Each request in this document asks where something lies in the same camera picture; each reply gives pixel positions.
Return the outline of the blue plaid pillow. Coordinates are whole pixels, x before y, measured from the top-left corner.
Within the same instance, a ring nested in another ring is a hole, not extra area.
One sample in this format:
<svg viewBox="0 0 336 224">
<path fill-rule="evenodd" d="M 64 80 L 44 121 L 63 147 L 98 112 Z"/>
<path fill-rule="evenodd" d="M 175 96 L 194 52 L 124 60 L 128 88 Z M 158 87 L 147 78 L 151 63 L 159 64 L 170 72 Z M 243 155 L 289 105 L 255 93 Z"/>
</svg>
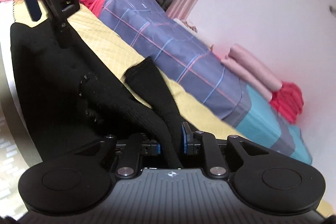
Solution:
<svg viewBox="0 0 336 224">
<path fill-rule="evenodd" d="M 155 0 L 106 0 L 100 20 L 128 46 L 179 83 L 246 138 L 311 164 L 301 130 L 277 114 L 250 84 L 226 68 L 211 50 Z"/>
</svg>

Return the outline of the yellow patterned quilt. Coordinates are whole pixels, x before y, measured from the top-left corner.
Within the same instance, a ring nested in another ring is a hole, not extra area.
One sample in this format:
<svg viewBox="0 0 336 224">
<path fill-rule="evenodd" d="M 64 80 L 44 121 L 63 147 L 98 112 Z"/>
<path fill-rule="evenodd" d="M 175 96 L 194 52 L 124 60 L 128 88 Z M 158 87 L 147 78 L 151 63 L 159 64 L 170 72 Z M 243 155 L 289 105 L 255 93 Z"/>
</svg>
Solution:
<svg viewBox="0 0 336 224">
<path fill-rule="evenodd" d="M 70 18 L 71 32 L 180 137 L 182 165 L 166 166 L 161 145 L 146 136 L 98 136 L 43 160 L 19 104 L 10 28 L 45 20 L 33 22 L 21 1 L 1 3 L 1 128 L 15 141 L 10 157 L 22 164 L 20 223 L 335 223 L 318 170 L 241 136 L 85 7 Z M 184 153 L 183 121 L 198 129 L 195 155 Z M 161 154 L 143 155 L 142 144 L 159 144 Z"/>
</svg>

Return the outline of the black pants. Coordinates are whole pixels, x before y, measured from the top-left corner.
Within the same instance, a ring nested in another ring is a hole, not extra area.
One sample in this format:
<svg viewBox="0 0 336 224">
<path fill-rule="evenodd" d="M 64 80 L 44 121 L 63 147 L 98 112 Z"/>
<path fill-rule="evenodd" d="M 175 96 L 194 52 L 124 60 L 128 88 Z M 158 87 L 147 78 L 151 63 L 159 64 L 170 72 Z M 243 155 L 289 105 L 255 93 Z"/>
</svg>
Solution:
<svg viewBox="0 0 336 224">
<path fill-rule="evenodd" d="M 76 31 L 62 49 L 51 24 L 10 28 L 15 86 L 29 134 L 43 160 L 111 135 L 146 136 L 163 149 L 165 165 L 180 168 L 180 137 L 139 102 Z"/>
</svg>

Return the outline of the folded pink garment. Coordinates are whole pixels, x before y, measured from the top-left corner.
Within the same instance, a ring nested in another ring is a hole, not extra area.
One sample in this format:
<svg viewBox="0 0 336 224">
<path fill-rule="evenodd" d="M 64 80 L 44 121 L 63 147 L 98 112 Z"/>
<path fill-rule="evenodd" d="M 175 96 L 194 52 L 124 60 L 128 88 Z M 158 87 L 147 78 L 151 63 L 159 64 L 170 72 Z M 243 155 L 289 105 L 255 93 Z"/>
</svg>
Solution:
<svg viewBox="0 0 336 224">
<path fill-rule="evenodd" d="M 267 102 L 282 88 L 282 82 L 250 51 L 235 44 L 221 63 L 259 92 Z"/>
</svg>

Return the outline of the folded red garment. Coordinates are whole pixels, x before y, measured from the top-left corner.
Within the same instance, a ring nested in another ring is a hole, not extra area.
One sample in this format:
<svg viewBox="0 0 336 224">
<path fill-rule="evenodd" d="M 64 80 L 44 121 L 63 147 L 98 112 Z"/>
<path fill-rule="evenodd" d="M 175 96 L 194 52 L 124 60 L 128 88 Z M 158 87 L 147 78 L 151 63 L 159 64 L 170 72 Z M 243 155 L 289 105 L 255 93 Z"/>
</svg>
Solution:
<svg viewBox="0 0 336 224">
<path fill-rule="evenodd" d="M 282 82 L 280 90 L 272 93 L 270 105 L 290 124 L 295 124 L 303 111 L 302 91 L 295 83 Z"/>
</svg>

